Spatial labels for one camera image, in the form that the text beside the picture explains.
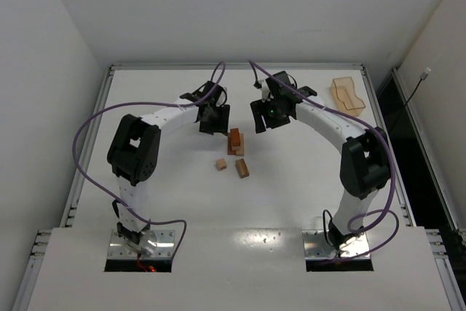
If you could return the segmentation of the dark-topped wood block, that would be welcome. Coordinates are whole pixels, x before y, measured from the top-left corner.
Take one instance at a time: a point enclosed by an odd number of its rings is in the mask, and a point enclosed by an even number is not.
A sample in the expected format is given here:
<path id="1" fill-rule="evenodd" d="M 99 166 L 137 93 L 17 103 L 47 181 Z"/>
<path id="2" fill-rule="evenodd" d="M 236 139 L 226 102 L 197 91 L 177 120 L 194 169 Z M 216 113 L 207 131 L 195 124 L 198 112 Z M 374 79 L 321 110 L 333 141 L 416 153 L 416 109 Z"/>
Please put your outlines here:
<path id="1" fill-rule="evenodd" d="M 250 175 L 248 166 L 244 159 L 239 159 L 235 162 L 235 166 L 240 178 L 246 178 Z"/>

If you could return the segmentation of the small plain wood cube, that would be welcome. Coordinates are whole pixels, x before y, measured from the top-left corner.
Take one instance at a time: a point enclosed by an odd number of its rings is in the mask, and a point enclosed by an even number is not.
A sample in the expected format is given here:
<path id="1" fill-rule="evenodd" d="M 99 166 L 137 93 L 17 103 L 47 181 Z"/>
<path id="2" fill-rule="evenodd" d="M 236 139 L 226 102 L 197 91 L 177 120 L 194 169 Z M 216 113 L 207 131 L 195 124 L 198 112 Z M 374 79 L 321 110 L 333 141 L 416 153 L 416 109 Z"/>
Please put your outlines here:
<path id="1" fill-rule="evenodd" d="M 216 160 L 216 168 L 218 171 L 227 169 L 227 162 L 224 158 Z"/>

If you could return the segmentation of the clear orange plastic box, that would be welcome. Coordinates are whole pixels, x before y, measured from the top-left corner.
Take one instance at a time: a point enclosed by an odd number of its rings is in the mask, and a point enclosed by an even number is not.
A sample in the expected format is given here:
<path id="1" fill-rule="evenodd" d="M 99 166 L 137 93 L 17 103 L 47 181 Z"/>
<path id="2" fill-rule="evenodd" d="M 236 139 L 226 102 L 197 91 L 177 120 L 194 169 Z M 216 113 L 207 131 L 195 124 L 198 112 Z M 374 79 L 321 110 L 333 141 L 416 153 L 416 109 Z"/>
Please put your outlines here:
<path id="1" fill-rule="evenodd" d="M 356 94 L 351 76 L 332 79 L 329 90 L 337 109 L 345 114 L 359 117 L 366 108 L 364 101 Z"/>

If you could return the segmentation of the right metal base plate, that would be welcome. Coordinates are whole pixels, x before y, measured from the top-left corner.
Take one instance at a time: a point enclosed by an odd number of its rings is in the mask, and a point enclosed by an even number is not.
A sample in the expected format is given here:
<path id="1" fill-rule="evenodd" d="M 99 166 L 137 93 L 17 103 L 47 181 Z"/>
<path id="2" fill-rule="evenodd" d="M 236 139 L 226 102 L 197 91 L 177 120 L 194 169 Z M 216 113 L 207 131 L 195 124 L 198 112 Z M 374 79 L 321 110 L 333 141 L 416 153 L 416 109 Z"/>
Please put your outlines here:
<path id="1" fill-rule="evenodd" d="M 304 256 L 307 261 L 323 261 L 337 259 L 369 259 L 369 245 L 365 235 L 350 238 L 339 248 L 327 244 L 323 230 L 303 230 L 302 239 Z"/>

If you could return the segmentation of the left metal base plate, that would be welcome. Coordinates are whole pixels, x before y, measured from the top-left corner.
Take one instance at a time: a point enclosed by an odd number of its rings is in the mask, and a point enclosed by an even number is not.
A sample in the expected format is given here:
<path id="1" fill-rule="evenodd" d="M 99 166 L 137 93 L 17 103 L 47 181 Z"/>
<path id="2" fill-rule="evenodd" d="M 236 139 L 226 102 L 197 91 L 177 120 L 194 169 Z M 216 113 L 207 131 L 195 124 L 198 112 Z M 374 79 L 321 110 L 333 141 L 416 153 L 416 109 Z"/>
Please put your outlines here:
<path id="1" fill-rule="evenodd" d="M 110 260 L 136 259 L 166 260 L 173 257 L 175 249 L 175 232 L 166 229 L 146 231 L 141 241 L 130 242 L 123 235 L 113 231 L 110 237 L 107 258 Z"/>

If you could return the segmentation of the metal base plate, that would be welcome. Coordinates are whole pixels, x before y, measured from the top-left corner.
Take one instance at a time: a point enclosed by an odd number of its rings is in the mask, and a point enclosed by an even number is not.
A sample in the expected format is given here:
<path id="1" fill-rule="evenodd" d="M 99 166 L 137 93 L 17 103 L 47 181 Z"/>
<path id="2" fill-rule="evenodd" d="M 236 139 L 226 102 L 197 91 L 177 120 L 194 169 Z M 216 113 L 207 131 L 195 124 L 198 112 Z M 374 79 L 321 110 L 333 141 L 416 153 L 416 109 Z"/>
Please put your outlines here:
<path id="1" fill-rule="evenodd" d="M 175 232 L 166 229 L 146 231 L 141 241 L 130 242 L 123 235 L 113 231 L 110 237 L 107 258 L 110 260 L 136 259 L 166 260 L 173 257 L 175 249 Z"/>
<path id="2" fill-rule="evenodd" d="M 304 256 L 307 261 L 323 261 L 337 259 L 369 259 L 369 245 L 365 235 L 350 238 L 339 248 L 327 244 L 323 230 L 303 230 L 302 239 Z"/>

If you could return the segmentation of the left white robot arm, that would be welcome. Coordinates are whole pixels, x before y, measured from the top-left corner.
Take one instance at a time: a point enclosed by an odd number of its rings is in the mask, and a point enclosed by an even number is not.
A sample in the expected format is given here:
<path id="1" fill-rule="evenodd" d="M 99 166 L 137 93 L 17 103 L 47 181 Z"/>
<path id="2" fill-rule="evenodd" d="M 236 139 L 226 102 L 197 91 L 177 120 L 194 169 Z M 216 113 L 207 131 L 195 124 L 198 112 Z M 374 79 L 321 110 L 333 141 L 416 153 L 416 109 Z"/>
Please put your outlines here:
<path id="1" fill-rule="evenodd" d="M 150 230 L 145 182 L 157 166 L 159 146 L 178 129 L 199 123 L 199 131 L 227 134 L 230 105 L 226 89 L 212 81 L 188 92 L 151 114 L 122 117 L 111 142 L 107 162 L 116 176 L 120 202 L 114 201 L 117 231 L 140 248 Z"/>

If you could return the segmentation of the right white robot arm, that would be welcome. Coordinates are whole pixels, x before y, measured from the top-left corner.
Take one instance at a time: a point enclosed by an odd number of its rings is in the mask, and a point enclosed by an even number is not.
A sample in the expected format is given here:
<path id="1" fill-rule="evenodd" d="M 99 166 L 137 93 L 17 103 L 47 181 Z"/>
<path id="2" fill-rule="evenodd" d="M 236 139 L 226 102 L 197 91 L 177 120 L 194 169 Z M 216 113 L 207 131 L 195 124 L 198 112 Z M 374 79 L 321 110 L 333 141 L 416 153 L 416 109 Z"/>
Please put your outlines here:
<path id="1" fill-rule="evenodd" d="M 365 231 L 363 219 L 370 213 L 373 198 L 385 185 L 395 183 L 395 164 L 385 132 L 328 108 L 313 89 L 293 84 L 286 71 L 256 79 L 254 86 L 261 91 L 261 98 L 250 104 L 257 133 L 294 119 L 311 127 L 339 152 L 339 178 L 344 193 L 324 236 L 328 246 L 340 248 Z"/>

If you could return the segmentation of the light wood long block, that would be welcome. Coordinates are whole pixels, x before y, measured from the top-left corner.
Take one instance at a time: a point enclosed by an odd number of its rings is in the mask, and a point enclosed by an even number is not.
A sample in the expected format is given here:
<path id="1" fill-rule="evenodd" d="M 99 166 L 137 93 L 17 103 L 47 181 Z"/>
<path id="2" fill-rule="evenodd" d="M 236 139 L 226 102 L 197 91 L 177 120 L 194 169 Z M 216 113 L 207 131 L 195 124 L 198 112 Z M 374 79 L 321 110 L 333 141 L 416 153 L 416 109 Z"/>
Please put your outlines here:
<path id="1" fill-rule="evenodd" d="M 241 157 L 245 154 L 245 138 L 243 133 L 240 133 L 240 146 L 234 151 L 234 154 Z"/>

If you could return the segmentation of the red-brown arch block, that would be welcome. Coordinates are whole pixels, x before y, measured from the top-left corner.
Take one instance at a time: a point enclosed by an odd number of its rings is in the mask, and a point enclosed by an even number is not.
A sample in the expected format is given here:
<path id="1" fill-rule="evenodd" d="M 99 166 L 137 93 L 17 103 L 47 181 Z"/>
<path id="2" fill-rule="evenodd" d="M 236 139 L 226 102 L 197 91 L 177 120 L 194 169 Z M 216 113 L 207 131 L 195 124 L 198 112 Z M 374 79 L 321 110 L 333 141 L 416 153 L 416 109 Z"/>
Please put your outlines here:
<path id="1" fill-rule="evenodd" d="M 228 133 L 228 147 L 232 151 L 237 151 L 242 145 L 241 133 L 238 128 L 232 128 Z"/>

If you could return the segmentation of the red-brown long block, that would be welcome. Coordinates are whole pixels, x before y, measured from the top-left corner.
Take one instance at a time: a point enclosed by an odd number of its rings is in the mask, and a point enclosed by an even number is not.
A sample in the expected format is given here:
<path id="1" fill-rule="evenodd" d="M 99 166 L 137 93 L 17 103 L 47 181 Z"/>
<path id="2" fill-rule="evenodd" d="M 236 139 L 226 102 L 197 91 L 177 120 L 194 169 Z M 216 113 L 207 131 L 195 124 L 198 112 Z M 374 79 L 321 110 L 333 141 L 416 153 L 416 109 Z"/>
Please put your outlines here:
<path id="1" fill-rule="evenodd" d="M 232 149 L 232 146 L 231 146 L 230 143 L 227 145 L 227 154 L 228 155 L 235 155 L 236 154 L 236 151 Z"/>

